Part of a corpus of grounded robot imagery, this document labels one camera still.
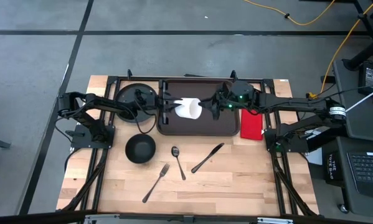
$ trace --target wheel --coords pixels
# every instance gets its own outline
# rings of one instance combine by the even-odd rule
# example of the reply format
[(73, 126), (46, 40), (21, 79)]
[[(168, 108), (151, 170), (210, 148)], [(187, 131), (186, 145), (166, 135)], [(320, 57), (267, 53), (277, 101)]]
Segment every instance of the wheel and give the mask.
[(338, 209), (340, 209), (341, 212), (343, 212), (344, 214), (348, 214), (349, 213), (349, 210), (346, 208), (345, 205), (343, 204), (340, 204), (340, 205), (337, 205)]

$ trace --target white paper cup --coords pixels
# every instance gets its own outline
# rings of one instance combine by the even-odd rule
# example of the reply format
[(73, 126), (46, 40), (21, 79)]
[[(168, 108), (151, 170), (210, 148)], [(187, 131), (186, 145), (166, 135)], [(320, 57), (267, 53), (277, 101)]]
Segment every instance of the white paper cup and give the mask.
[(198, 98), (181, 98), (174, 103), (180, 104), (175, 107), (175, 113), (182, 118), (197, 119), (201, 115), (202, 107)]

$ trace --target keyboard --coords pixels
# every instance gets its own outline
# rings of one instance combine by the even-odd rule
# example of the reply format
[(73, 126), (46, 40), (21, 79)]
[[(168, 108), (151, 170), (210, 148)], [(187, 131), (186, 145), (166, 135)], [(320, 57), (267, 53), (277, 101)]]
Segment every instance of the keyboard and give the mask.
[(373, 152), (348, 152), (348, 160), (357, 191), (373, 197)]

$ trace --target black plate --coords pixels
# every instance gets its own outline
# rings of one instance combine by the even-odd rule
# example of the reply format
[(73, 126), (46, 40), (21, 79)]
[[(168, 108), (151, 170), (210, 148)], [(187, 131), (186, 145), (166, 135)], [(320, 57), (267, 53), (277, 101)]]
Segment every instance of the black plate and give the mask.
[[(123, 102), (123, 103), (134, 101), (135, 100), (135, 90), (136, 89), (139, 89), (139, 90), (141, 90), (142, 92), (145, 92), (145, 93), (152, 92), (152, 93), (154, 93), (155, 96), (157, 95), (155, 90), (153, 88), (151, 88), (149, 85), (146, 85), (146, 84), (143, 84), (143, 83), (134, 83), (134, 84), (130, 84), (130, 85), (120, 89), (119, 92), (116, 94), (115, 100), (119, 101), (119, 102)], [(151, 114), (154, 114), (156, 112), (156, 110), (149, 110), (147, 112), (151, 113)], [(120, 116), (119, 114), (117, 114), (117, 116), (120, 119), (122, 119), (123, 121), (129, 122), (129, 123), (135, 123), (136, 122), (134, 118), (131, 118), (131, 119), (124, 118), (124, 117)], [(138, 120), (138, 122), (146, 121), (149, 118), (150, 118), (150, 115), (147, 115), (142, 111), (138, 112), (138, 114), (136, 115), (136, 119)]]
[(137, 134), (128, 140), (125, 145), (125, 155), (136, 164), (148, 162), (156, 152), (154, 139), (147, 134)]

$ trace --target yellow cable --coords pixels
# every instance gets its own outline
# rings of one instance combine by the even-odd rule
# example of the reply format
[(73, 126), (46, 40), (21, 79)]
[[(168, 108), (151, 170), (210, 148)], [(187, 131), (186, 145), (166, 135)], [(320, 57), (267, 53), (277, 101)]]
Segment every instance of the yellow cable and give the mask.
[[(367, 9), (366, 11), (364, 11), (363, 15), (365, 15), (367, 12), (369, 12), (369, 10), (373, 7), (373, 4), (371, 4)], [(328, 70), (326, 71), (326, 74), (324, 75), (324, 78), (323, 78), (323, 83), (322, 83), (322, 89), (321, 89), (321, 93), (323, 92), (323, 88), (324, 88), (324, 84), (326, 83), (326, 77), (328, 76), (329, 74), (329, 71), (330, 71), (330, 68), (331, 68), (331, 65), (333, 64), (334, 62), (334, 59), (336, 58), (338, 52), (340, 51), (341, 47), (344, 45), (344, 43), (347, 41), (348, 37), (350, 36), (350, 34), (352, 33), (352, 31), (355, 29), (355, 27), (358, 25), (358, 23), (360, 22), (361, 20), (358, 19), (356, 21), (356, 23), (354, 24), (354, 26), (351, 28), (351, 30), (348, 32), (348, 35), (346, 36), (346, 38), (343, 40), (343, 42), (341, 43), (341, 45), (338, 47), (336, 53), (334, 53), (333, 55), (333, 58), (331, 59), (330, 61), (330, 64), (328, 66)]]
[[(264, 6), (264, 5), (261, 5), (261, 4), (258, 4), (258, 3), (255, 3), (255, 2), (251, 2), (249, 0), (244, 0), (245, 2), (248, 2), (250, 4), (253, 4), (254, 6), (259, 6), (259, 7), (263, 7), (265, 9), (271, 9), (271, 10), (274, 10), (276, 12), (279, 12), (280, 14), (283, 14), (284, 16), (286, 15), (286, 13), (280, 11), (279, 9), (276, 9), (274, 7), (269, 7), (269, 6)], [(311, 22), (307, 22), (307, 23), (304, 23), (304, 24), (300, 24), (299, 22), (296, 22), (294, 19), (292, 19), (290, 16), (287, 17), (287, 19), (289, 19), (291, 22), (294, 22), (295, 24), (299, 25), (299, 26), (307, 26), (307, 25), (310, 25), (312, 23), (314, 23), (315, 21), (317, 21), (330, 7), (331, 5), (333, 5), (333, 3), (335, 2), (336, 0), (333, 0), (329, 6), (320, 14), (317, 16), (317, 18), (315, 18), (314, 20), (312, 20)]]

